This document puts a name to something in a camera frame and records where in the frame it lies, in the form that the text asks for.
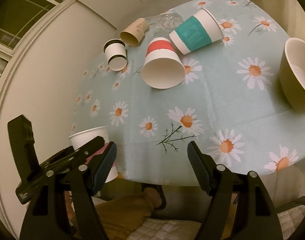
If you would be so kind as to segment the daisy print blue tablecloth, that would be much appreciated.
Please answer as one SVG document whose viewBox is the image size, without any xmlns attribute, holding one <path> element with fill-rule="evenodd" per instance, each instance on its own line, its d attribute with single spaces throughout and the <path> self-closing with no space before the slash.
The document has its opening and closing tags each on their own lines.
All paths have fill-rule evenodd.
<svg viewBox="0 0 305 240">
<path fill-rule="evenodd" d="M 250 0 L 194 0 L 171 12 L 187 19 L 201 8 L 225 37 L 181 57 L 182 83 L 164 90 L 144 83 L 150 38 L 128 50 L 119 72 L 100 54 L 83 71 L 72 132 L 106 127 L 117 170 L 138 182 L 197 185 L 187 158 L 192 140 L 236 173 L 295 166 L 305 174 L 305 115 L 291 108 L 279 82 L 287 33 Z"/>
</svg>

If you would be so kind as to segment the pink band paper cup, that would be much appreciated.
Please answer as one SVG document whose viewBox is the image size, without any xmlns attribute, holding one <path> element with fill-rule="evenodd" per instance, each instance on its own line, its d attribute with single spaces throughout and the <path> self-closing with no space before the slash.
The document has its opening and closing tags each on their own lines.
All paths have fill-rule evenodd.
<svg viewBox="0 0 305 240">
<path fill-rule="evenodd" d="M 108 146 L 108 143 L 110 142 L 106 126 L 90 128 L 78 133 L 74 133 L 73 135 L 69 136 L 69 140 L 71 141 L 74 150 L 86 145 L 93 145 L 94 149 L 97 149 L 97 151 L 94 152 L 91 157 L 87 158 L 86 164 L 89 164 L 93 157 L 103 154 L 104 150 Z"/>
</svg>

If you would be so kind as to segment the black band paper cup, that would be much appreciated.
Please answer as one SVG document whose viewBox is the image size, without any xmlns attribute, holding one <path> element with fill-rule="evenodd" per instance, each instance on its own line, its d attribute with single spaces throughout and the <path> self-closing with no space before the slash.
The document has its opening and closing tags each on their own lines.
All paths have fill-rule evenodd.
<svg viewBox="0 0 305 240">
<path fill-rule="evenodd" d="M 115 72 L 122 70 L 127 65 L 125 43 L 120 39 L 106 42 L 103 48 L 109 68 Z"/>
</svg>

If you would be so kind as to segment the red band paper cup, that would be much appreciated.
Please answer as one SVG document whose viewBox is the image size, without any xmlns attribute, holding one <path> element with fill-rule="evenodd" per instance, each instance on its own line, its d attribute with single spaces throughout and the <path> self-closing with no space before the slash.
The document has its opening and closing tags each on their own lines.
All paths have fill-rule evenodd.
<svg viewBox="0 0 305 240">
<path fill-rule="evenodd" d="M 171 42 L 167 38 L 158 37 L 148 45 L 140 75 L 152 88 L 169 89 L 182 83 L 186 74 Z"/>
</svg>

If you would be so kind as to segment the brown kraft paper cup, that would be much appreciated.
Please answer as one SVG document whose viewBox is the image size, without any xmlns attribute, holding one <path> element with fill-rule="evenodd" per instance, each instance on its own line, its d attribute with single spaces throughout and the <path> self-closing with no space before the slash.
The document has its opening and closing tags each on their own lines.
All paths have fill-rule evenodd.
<svg viewBox="0 0 305 240">
<path fill-rule="evenodd" d="M 131 47 L 138 47 L 149 29 L 145 18 L 138 18 L 131 25 L 120 32 L 120 38 Z"/>
</svg>

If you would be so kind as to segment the window with white frame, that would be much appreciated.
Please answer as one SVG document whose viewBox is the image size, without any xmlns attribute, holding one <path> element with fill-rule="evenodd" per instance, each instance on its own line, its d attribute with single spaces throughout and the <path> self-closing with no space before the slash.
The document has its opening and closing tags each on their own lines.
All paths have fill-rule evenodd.
<svg viewBox="0 0 305 240">
<path fill-rule="evenodd" d="M 49 13 L 74 0 L 5 0 L 0 6 L 0 78 L 27 35 Z"/>
</svg>

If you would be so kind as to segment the olive ceramic mug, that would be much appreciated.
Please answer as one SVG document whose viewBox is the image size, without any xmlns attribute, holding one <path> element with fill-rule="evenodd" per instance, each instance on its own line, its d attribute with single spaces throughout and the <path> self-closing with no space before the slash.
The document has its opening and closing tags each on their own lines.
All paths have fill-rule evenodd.
<svg viewBox="0 0 305 240">
<path fill-rule="evenodd" d="M 285 97 L 305 114 L 305 41 L 291 37 L 284 45 L 280 63 L 280 83 Z"/>
</svg>

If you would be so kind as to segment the teal band paper cup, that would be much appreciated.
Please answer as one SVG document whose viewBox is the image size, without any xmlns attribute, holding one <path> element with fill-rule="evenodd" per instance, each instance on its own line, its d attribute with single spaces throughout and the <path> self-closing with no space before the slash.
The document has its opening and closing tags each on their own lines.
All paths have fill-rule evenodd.
<svg viewBox="0 0 305 240">
<path fill-rule="evenodd" d="M 222 40 L 224 34 L 215 17 L 203 8 L 175 28 L 169 37 L 176 48 L 186 55 Z"/>
</svg>

